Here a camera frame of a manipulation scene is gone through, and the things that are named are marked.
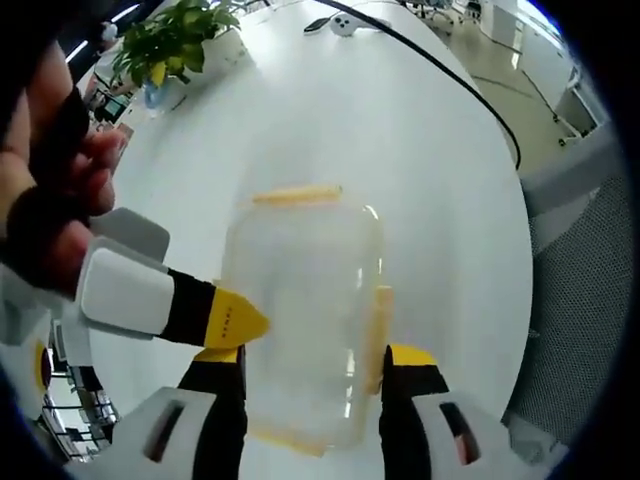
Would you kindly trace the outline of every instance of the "white desk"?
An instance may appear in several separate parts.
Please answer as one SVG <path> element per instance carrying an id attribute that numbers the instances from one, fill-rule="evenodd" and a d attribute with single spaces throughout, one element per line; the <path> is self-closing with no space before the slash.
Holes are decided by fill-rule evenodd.
<path id="1" fill-rule="evenodd" d="M 403 7 L 358 8 L 472 83 Z M 303 36 L 327 13 L 303 2 L 245 17 L 245 65 L 173 113 L 135 125 L 115 176 L 117 202 L 171 232 L 169 266 L 215 278 L 238 202 L 286 185 L 343 185 L 383 220 L 393 341 L 431 350 L 453 388 L 500 416 L 520 368 L 532 289 L 527 213 L 503 134 L 460 86 L 384 34 Z M 97 332 L 91 341 L 123 414 L 175 385 L 195 350 Z"/>

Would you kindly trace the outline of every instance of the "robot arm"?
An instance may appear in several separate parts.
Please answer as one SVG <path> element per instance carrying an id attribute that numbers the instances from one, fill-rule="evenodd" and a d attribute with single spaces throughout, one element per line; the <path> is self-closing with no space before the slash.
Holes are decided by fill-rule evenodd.
<path id="1" fill-rule="evenodd" d="M 235 348 L 269 328 L 267 318 L 243 296 L 106 238 L 95 239 L 89 248 L 76 302 L 94 328 L 206 348 Z"/>

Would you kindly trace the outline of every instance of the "white flower pot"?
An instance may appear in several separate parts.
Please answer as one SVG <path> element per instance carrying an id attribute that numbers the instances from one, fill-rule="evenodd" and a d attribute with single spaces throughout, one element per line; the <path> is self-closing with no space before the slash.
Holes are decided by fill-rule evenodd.
<path id="1" fill-rule="evenodd" d="M 185 71 L 191 80 L 189 86 L 201 88 L 224 77 L 247 54 L 240 34 L 235 29 L 227 30 L 214 39 L 202 43 L 204 66 L 202 73 Z"/>

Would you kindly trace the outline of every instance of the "green leaves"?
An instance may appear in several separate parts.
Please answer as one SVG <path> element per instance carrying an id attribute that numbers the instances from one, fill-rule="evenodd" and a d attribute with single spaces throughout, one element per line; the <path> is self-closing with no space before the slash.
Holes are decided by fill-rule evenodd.
<path id="1" fill-rule="evenodd" d="M 129 74 L 141 86 L 158 64 L 166 66 L 167 75 L 183 81 L 187 78 L 185 67 L 201 73 L 205 61 L 202 42 L 229 28 L 240 28 L 228 8 L 225 3 L 210 9 L 206 0 L 180 0 L 152 19 L 132 26 L 114 60 L 114 79 Z"/>

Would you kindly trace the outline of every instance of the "finger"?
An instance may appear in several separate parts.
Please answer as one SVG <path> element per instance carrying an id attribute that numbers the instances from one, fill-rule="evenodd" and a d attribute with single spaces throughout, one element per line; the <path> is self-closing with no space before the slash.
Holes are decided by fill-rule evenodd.
<path id="1" fill-rule="evenodd" d="M 82 262 L 92 234 L 81 222 L 69 222 L 53 242 L 44 268 L 55 279 L 57 290 L 74 296 Z"/>
<path id="2" fill-rule="evenodd" d="M 92 172 L 87 178 L 80 196 L 91 215 L 102 215 L 113 209 L 116 196 L 111 170 L 102 168 Z"/>
<path id="3" fill-rule="evenodd" d="M 82 153 L 93 159 L 96 167 L 106 167 L 113 173 L 126 145 L 127 137 L 120 130 L 92 132 L 85 138 Z"/>
<path id="4" fill-rule="evenodd" d="M 25 92 L 22 92 L 16 103 L 9 130 L 2 144 L 3 151 L 12 152 L 25 162 L 29 161 L 29 138 L 31 136 L 31 121 L 29 115 L 27 95 Z"/>

